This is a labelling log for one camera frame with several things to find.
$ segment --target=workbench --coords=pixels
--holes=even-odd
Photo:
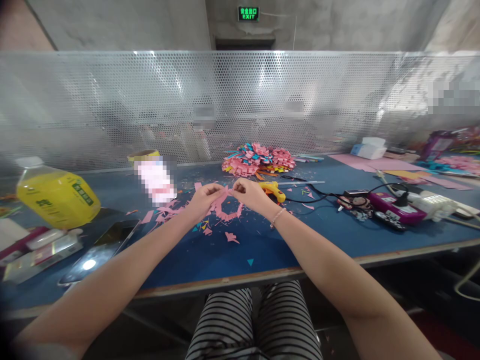
[[[382,184],[374,173],[356,170],[327,156],[319,163],[298,163],[288,175],[305,180],[325,181],[324,184],[315,186],[320,191],[331,193],[372,189]],[[88,173],[82,174],[82,177],[94,190],[103,207],[92,223],[82,227],[83,234],[86,235],[82,238],[84,249],[20,285],[4,284],[2,297],[7,301],[8,318],[37,316],[63,295],[66,289],[57,286],[57,281],[103,232],[114,222],[143,219],[147,211],[154,209],[141,188],[140,181],[133,175],[133,170]],[[269,176],[265,179],[284,180]],[[386,175],[386,179],[389,182],[399,181],[392,175]],[[228,185],[230,188],[236,178],[222,172],[220,164],[179,166],[176,183],[178,190],[182,190],[178,195],[180,204],[184,205],[191,199],[195,191],[195,182],[208,184],[213,181]],[[16,181],[12,180],[8,185],[11,192],[15,191],[15,183]],[[477,186],[473,186],[474,190],[465,191],[446,189],[438,185],[421,187],[466,205],[473,207],[480,205],[480,187]],[[286,192],[288,198],[312,200],[306,194],[302,195],[303,188],[304,186],[297,185],[297,187],[282,186],[280,189]],[[405,233],[398,233],[379,222],[373,220],[360,222],[348,211],[339,212],[339,206],[334,200],[332,198],[309,204],[315,207],[315,210],[288,200],[285,206],[297,218],[364,266],[480,244],[480,232],[474,228],[448,221],[434,223],[428,220]],[[235,198],[228,197],[222,209],[230,214],[236,212],[238,205]],[[133,210],[138,212],[126,215]],[[130,245],[148,233],[155,225],[155,218],[156,215],[150,223],[142,225],[130,240]],[[15,215],[12,219],[25,228],[46,225],[26,206],[21,214]],[[304,276],[279,233],[276,230],[271,231],[270,223],[261,215],[244,208],[240,218],[232,220],[227,225],[218,223],[219,219],[215,214],[209,215],[206,220],[209,220],[213,234],[206,236],[203,231],[189,231],[151,273],[135,301],[159,297],[166,299],[192,293],[212,293]],[[239,244],[227,242],[225,232],[236,234]]]

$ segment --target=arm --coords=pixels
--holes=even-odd
[[[270,222],[282,209],[256,182],[239,179],[233,190],[233,196]],[[441,359],[400,305],[351,257],[287,211],[275,227],[343,316],[362,359]]]
[[[87,276],[29,324],[18,341],[61,344],[81,358],[165,255],[205,217],[220,190],[217,184],[198,189],[184,211]]]

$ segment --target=striped pants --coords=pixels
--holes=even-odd
[[[254,327],[249,288],[210,295],[186,360],[322,359],[299,282],[267,285],[260,296]]]

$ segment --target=green exit sign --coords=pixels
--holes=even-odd
[[[238,21],[259,21],[260,8],[259,7],[238,7]]]

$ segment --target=metal mesh partition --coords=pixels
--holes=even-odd
[[[363,136],[397,145],[476,124],[479,76],[477,52],[3,52],[0,166],[15,174],[15,158],[37,155],[117,169],[151,148],[202,163],[245,142],[294,154],[348,151]]]

